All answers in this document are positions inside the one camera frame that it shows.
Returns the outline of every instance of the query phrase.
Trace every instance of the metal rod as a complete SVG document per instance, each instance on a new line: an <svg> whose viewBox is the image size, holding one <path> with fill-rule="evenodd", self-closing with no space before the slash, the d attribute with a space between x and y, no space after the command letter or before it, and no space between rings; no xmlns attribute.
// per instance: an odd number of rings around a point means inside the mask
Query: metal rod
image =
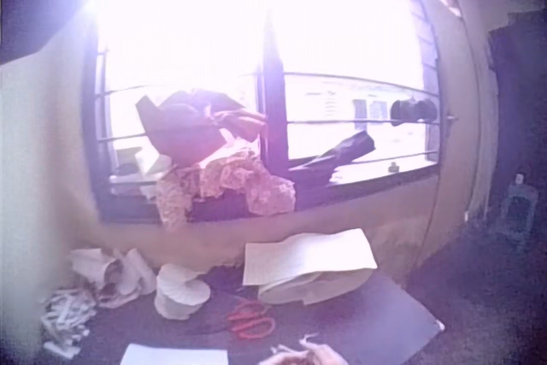
<svg viewBox="0 0 547 365"><path fill-rule="evenodd" d="M164 134L164 133L176 134L178 132L188 132L190 130L192 130L192 131L203 130L205 128L218 129L218 128L221 128L221 127L218 127L218 126L212 125L212 124L211 125L210 124L205 124L205 125L201 125L201 126L195 125L195 126L191 126L191 127L178 127L176 129L173 129L173 130L156 130L154 132L141 132L139 134L130 134L128 136L113 136L113 137L98 138L97 142L98 143L109 143L111 141L116 141L116 140L126 140L126 139L129 139L129 138L148 137L149 134Z"/></svg>
<svg viewBox="0 0 547 365"><path fill-rule="evenodd" d="M240 74L238 77L247 77L247 76L256 76L257 73L246 73L246 74ZM121 91L130 91L135 89L143 89L145 87L173 87L176 88L176 85L132 85L131 87L124 87L123 89L114 89L109 91L103 91L97 93L97 98L103 97L103 96L110 96L111 94L115 94Z"/></svg>
<svg viewBox="0 0 547 365"><path fill-rule="evenodd" d="M387 162L387 161L390 161L390 160L397 160L399 158L408 158L408 157L417 157L417 156L425 156L427 154L436 154L438 153L438 150L429 150L429 151L424 151L423 153L415 153L415 154L407 154L407 155L404 155L404 156L394 156L394 157L386 157L386 158L378 158L378 159L374 159L374 160L362 160L362 161L353 161L349 164L345 164L344 167L347 167L347 166L351 166L353 164L368 164L370 162ZM131 182L131 181L123 181L123 182L110 182L109 184L110 185L154 185L156 182L155 181L134 181L134 182Z"/></svg>
<svg viewBox="0 0 547 365"><path fill-rule="evenodd" d="M379 158L377 160L361 160L361 161L353 161L351 162L350 164L348 164L349 166L351 164L367 164L369 162L386 162L386 161L389 161L389 160L397 160L399 158L407 158L407 157L417 157L417 156L424 156L424 155L427 155L427 154L436 154L438 153L438 150L429 150L429 151L424 151L423 153L415 153L415 154L407 154L407 155L404 155L404 156L394 156L394 157L386 157L386 158Z"/></svg>
<svg viewBox="0 0 547 365"><path fill-rule="evenodd" d="M287 121L289 124L310 124L310 125L321 125L321 124L362 124L362 123L398 123L399 120L366 120L366 119L354 119L354 120L290 120ZM433 126L438 126L437 121L427 122L427 121L403 121L403 124L430 124Z"/></svg>
<svg viewBox="0 0 547 365"><path fill-rule="evenodd" d="M298 72L285 72L285 76L305 76L305 77L325 77L328 79L343 79L343 80L355 80L355 81L366 81L368 83L375 83L377 85L388 85L391 87L398 87L400 89L404 89L405 91L411 91L421 94L426 94L431 97L438 98L438 94L431 93L430 91L415 89L413 87L407 87L406 85L396 85L394 83L388 83L387 81L378 81L378 80L371 80L371 79L364 79L360 77L354 77L354 76L339 76L336 74L318 74L318 73L298 73Z"/></svg>

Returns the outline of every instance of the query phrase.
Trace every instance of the window sill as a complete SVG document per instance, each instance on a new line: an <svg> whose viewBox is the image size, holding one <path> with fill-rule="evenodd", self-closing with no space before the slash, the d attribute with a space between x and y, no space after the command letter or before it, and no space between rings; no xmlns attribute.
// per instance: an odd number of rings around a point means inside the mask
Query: window sill
<svg viewBox="0 0 547 365"><path fill-rule="evenodd" d="M327 185L316 187L295 185L297 192L295 211L366 197L402 184L423 180L438 173L438 164L423 157L400 161L399 173L390 173L388 171L390 164L389 160L350 164L338 168ZM146 203L140 196L112 195L99 201L99 208L104 222L160 223L156 206ZM254 217L257 215L247 210L244 195L227 191L219 198L194 202L188 220L191 222L229 221Z"/></svg>
<svg viewBox="0 0 547 365"><path fill-rule="evenodd" d="M407 162L406 167L400 165L399 173L389 173L387 168L390 161L374 163L378 169L371 170L370 164L350 164L337 169L328 185L322 187L296 186L297 203L295 211L312 209L340 203L377 192L389 190L398 185L423 180L438 173L438 164L425 159ZM243 195L232 195L217 198L202 203L194 203L190 220L199 221L227 221L238 218L253 218L247 210Z"/></svg>

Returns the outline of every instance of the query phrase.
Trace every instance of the finger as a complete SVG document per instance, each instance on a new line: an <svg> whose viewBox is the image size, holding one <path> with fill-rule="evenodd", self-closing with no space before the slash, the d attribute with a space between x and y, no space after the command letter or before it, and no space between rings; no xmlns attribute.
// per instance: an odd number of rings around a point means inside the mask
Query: finger
<svg viewBox="0 0 547 365"><path fill-rule="evenodd" d="M316 365L348 365L347 361L327 344L307 341L301 341L300 344L314 354Z"/></svg>
<svg viewBox="0 0 547 365"><path fill-rule="evenodd" d="M296 365L306 360L308 352L280 352L258 365Z"/></svg>

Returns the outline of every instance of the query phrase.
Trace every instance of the window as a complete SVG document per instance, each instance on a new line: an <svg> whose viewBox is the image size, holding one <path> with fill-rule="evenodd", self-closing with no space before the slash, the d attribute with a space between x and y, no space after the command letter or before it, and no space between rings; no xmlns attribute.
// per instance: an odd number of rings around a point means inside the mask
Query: window
<svg viewBox="0 0 547 365"><path fill-rule="evenodd" d="M84 101L92 182L103 216L155 218L154 184L170 166L150 144L135 103L178 90L221 91L263 112L275 138L229 138L215 156L251 146L274 174L366 131L376 150L336 170L345 183L383 187L438 162L439 119L394 127L397 101L428 99L440 113L437 50L419 0L97 0L99 47ZM400 168L392 175L388 167ZM297 206L305 199L297 186Z"/></svg>

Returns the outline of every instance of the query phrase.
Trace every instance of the pink lace fabric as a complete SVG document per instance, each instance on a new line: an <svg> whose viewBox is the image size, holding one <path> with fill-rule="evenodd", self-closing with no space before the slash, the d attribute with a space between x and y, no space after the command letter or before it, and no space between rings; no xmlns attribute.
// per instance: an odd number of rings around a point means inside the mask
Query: pink lace fabric
<svg viewBox="0 0 547 365"><path fill-rule="evenodd" d="M249 212L274 215L294 210L292 181L271 175L252 150L210 162L205 168L173 168L156 186L163 225L174 230L186 222L194 198L219 197L226 190L245 194Z"/></svg>

